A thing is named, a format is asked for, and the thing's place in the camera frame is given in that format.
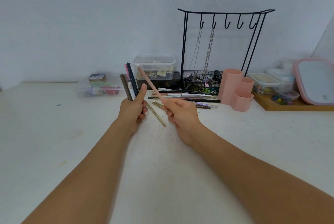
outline white table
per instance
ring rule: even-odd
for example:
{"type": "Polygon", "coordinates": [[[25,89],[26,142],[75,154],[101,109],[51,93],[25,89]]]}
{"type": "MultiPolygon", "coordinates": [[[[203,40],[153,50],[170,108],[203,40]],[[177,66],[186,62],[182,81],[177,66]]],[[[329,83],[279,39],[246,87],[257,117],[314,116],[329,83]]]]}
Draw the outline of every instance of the white table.
{"type": "MultiPolygon", "coordinates": [[[[0,223],[20,223],[117,117],[124,93],[78,98],[73,86],[25,83],[0,93],[0,223]]],[[[251,223],[155,110],[167,127],[148,111],[127,151],[111,223],[251,223]]],[[[253,101],[246,113],[219,105],[198,115],[242,150],[334,196],[334,113],[269,112],[253,101]]]]}

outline wooden tray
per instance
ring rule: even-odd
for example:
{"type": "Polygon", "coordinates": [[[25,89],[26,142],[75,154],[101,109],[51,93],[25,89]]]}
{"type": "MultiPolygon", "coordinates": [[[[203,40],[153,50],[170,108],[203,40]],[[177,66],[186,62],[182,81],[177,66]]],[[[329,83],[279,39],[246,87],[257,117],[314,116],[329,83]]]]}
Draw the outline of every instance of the wooden tray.
{"type": "Polygon", "coordinates": [[[293,105],[280,105],[271,100],[272,95],[258,95],[252,92],[254,100],[267,111],[334,111],[334,106],[309,105],[300,97],[293,105]]]}

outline wall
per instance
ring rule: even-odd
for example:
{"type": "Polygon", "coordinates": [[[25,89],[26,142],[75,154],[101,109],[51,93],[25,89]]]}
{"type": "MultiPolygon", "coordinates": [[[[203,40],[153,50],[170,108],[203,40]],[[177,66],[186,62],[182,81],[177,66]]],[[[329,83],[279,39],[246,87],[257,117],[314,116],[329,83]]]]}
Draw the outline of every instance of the wall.
{"type": "MultiPolygon", "coordinates": [[[[180,65],[183,14],[193,11],[269,13],[250,71],[282,57],[311,56],[334,12],[334,0],[0,0],[0,86],[23,81],[76,81],[96,71],[123,72],[137,54],[172,54],[180,65]],[[15,75],[7,77],[8,72],[15,75]]],[[[204,18],[200,59],[204,67],[212,19],[204,18]]],[[[209,70],[239,68],[249,31],[217,26],[209,70]]],[[[189,17],[186,64],[198,35],[189,17]]]]}
{"type": "Polygon", "coordinates": [[[334,15],[312,56],[326,58],[334,63],[334,15]]]}

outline black box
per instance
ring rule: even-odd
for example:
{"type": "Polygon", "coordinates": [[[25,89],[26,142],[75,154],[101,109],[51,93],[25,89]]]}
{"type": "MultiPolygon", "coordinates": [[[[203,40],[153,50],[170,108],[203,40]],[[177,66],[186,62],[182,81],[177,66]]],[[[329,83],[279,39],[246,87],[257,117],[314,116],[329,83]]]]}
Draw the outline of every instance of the black box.
{"type": "MultiPolygon", "coordinates": [[[[147,89],[152,89],[150,85],[147,84],[146,81],[142,80],[136,80],[138,89],[142,86],[143,83],[147,85],[147,89]]],[[[179,90],[180,89],[180,82],[181,82],[181,75],[180,72],[175,72],[173,75],[173,79],[169,81],[152,81],[153,85],[158,88],[165,88],[165,89],[173,89],[173,90],[179,90]]]]}

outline jewelry rack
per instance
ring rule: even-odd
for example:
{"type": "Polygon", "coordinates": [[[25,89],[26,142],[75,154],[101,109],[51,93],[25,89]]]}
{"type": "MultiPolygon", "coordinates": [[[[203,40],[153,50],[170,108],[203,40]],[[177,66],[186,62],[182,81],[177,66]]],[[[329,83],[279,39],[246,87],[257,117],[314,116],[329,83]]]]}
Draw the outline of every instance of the jewelry rack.
{"type": "MultiPolygon", "coordinates": [[[[217,23],[217,22],[214,22],[215,15],[225,15],[225,24],[224,24],[225,29],[228,29],[230,27],[230,24],[231,24],[231,22],[228,22],[228,24],[227,24],[228,15],[239,15],[238,23],[236,25],[237,29],[241,29],[241,27],[244,24],[244,22],[242,22],[240,24],[240,18],[241,18],[242,15],[252,15],[252,18],[250,20],[250,23],[249,23],[248,27],[249,27],[249,29],[254,29],[254,31],[253,31],[253,35],[252,35],[252,38],[250,40],[250,43],[249,43],[249,46],[248,46],[248,49],[247,49],[247,53],[246,53],[244,62],[242,64],[241,71],[244,69],[244,66],[245,66],[245,63],[246,63],[246,59],[248,57],[248,54],[250,53],[251,46],[253,44],[254,36],[255,36],[256,31],[257,31],[257,27],[258,27],[258,25],[260,23],[260,28],[259,28],[259,31],[258,31],[258,33],[256,35],[255,43],[254,43],[254,46],[253,46],[253,49],[252,49],[252,53],[250,55],[250,58],[249,58],[249,61],[248,61],[248,65],[247,65],[247,69],[246,69],[245,74],[244,74],[244,76],[246,76],[248,68],[249,68],[249,65],[250,65],[251,60],[253,58],[254,50],[255,50],[255,47],[257,45],[257,41],[259,39],[261,30],[262,30],[263,22],[265,21],[265,16],[268,13],[275,11],[275,9],[268,9],[268,10],[260,11],[260,12],[229,13],[229,12],[196,12],[196,11],[186,11],[186,10],[183,10],[183,9],[180,9],[180,8],[178,8],[178,10],[184,12],[182,61],[181,61],[181,89],[185,88],[185,86],[184,86],[185,85],[184,84],[184,78],[186,78],[188,75],[191,75],[191,76],[197,75],[198,77],[202,77],[202,79],[203,79],[206,76],[212,77],[213,74],[214,74],[214,71],[207,71],[207,70],[183,70],[184,53],[185,53],[185,45],[186,45],[186,38],[187,38],[188,15],[189,14],[201,14],[201,20],[200,20],[200,23],[199,23],[200,29],[202,29],[203,24],[204,24],[204,22],[202,22],[202,16],[204,14],[213,15],[213,19],[212,19],[212,29],[213,30],[216,27],[216,23],[217,23]],[[252,23],[254,16],[255,16],[255,19],[256,19],[256,16],[258,16],[256,23],[252,23]]],[[[199,91],[199,92],[206,93],[206,94],[212,94],[212,95],[218,95],[219,88],[217,88],[217,87],[207,88],[207,87],[205,87],[205,83],[204,82],[196,82],[196,83],[194,83],[194,85],[197,87],[197,91],[199,91]]]]}

